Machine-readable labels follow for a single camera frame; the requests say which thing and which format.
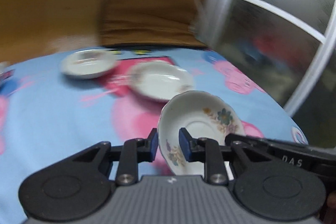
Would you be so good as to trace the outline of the small white floral dish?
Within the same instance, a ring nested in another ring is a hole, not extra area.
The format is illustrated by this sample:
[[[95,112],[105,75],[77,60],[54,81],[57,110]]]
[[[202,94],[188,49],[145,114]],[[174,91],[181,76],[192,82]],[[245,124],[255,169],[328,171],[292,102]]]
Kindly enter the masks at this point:
[[[96,79],[111,72],[118,64],[117,57],[102,49],[82,50],[65,57],[60,71],[74,79]]]

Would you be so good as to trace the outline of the floral scalloped saucer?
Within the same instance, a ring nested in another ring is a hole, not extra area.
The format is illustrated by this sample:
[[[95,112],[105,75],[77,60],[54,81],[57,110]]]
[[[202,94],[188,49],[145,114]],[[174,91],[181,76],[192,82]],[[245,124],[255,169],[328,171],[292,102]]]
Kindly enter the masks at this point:
[[[244,126],[233,108],[207,92],[188,91],[173,97],[161,111],[157,132],[159,149],[176,175],[204,175],[200,162],[187,162],[179,144],[179,130],[195,138],[210,138],[224,145],[228,134],[245,136]]]

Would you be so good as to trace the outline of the brown seat cushion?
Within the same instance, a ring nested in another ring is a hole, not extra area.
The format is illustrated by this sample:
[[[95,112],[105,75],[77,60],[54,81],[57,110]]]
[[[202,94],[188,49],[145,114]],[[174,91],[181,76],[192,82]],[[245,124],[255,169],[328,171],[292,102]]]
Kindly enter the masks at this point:
[[[191,30],[203,0],[106,0],[99,23],[103,47],[205,48]]]

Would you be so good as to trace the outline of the white oval floral plate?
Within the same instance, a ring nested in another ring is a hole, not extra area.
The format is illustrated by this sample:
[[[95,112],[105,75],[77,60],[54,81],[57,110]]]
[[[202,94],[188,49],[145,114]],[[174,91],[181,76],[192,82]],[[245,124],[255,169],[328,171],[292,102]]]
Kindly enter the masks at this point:
[[[194,78],[187,70],[161,60],[136,64],[128,76],[132,91],[158,102],[168,102],[195,88]]]

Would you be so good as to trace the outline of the blue Peppa Pig tablecloth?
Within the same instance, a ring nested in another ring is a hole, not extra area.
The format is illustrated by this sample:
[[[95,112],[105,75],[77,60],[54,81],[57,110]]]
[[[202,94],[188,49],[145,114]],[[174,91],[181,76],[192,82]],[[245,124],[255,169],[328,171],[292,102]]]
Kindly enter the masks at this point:
[[[144,138],[157,125],[162,106],[139,98],[126,86],[130,66],[152,60],[193,75],[197,90],[228,103],[248,135],[306,143],[298,125],[246,75],[207,50],[117,50],[115,73],[98,80],[65,77],[65,53],[15,64],[1,87],[1,223],[21,223],[21,182],[37,170],[100,141],[112,145]]]

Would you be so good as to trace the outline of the frosted glass sliding door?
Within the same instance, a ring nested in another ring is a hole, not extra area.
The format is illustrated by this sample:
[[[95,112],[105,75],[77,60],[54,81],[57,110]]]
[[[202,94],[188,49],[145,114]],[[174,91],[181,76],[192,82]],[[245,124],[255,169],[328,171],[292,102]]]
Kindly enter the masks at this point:
[[[197,38],[262,87],[310,144],[335,146],[335,0],[205,0]]]

